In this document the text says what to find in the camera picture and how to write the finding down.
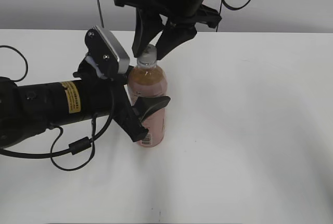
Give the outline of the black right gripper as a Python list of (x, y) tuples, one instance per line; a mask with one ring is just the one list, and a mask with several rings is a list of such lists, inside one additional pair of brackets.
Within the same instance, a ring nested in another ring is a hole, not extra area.
[[(156, 43), (157, 59), (163, 59), (179, 45), (193, 39), (197, 30), (193, 23), (215, 28), (221, 21), (217, 10), (203, 4), (204, 0), (113, 0), (119, 7), (136, 8), (135, 35), (132, 52), (139, 58), (148, 44), (162, 31)], [(164, 26), (161, 15), (173, 19)]]

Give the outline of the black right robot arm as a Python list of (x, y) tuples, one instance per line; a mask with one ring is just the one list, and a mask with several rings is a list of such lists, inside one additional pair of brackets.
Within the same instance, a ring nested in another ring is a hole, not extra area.
[(219, 13), (203, 4), (204, 0), (113, 0), (119, 7), (136, 9), (134, 57), (139, 57), (150, 42), (160, 35), (155, 47), (157, 59), (163, 59), (181, 44), (193, 39), (195, 25), (215, 28), (221, 21)]

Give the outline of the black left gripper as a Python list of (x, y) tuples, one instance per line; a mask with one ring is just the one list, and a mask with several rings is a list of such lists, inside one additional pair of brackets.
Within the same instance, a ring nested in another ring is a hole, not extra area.
[(126, 73), (106, 78), (93, 58), (85, 57), (78, 70), (73, 73), (74, 77), (80, 78), (83, 83), (92, 114), (108, 116), (105, 125), (95, 134), (95, 139), (101, 137), (111, 122), (115, 121), (133, 142), (141, 141), (148, 134), (148, 129), (141, 123), (169, 104), (169, 96), (138, 97), (132, 106), (125, 85), (133, 68), (130, 65)]

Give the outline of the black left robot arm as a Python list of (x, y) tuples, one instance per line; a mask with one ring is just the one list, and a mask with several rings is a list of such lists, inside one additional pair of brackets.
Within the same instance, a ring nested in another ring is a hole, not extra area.
[(144, 139), (143, 121), (164, 109), (168, 96), (140, 97), (130, 103), (127, 74), (102, 79), (86, 61), (75, 80), (18, 86), (1, 78), (1, 147), (14, 146), (54, 126), (64, 126), (108, 114), (133, 142)]

